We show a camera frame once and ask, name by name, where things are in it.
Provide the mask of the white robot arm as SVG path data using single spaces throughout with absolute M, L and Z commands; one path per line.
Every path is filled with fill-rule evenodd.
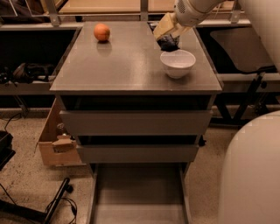
M 280 70 L 280 0 L 239 0 Z M 223 160 L 215 223 L 280 224 L 280 112 L 261 115 L 233 136 Z

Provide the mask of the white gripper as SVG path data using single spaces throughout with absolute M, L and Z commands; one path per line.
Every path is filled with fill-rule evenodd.
M 205 20 L 212 10 L 225 0 L 175 0 L 174 13 L 167 12 L 158 22 L 153 31 L 156 40 L 164 35 L 170 34 L 173 39 L 188 32 L 191 27 Z M 177 28 L 177 21 L 180 25 L 186 26 Z

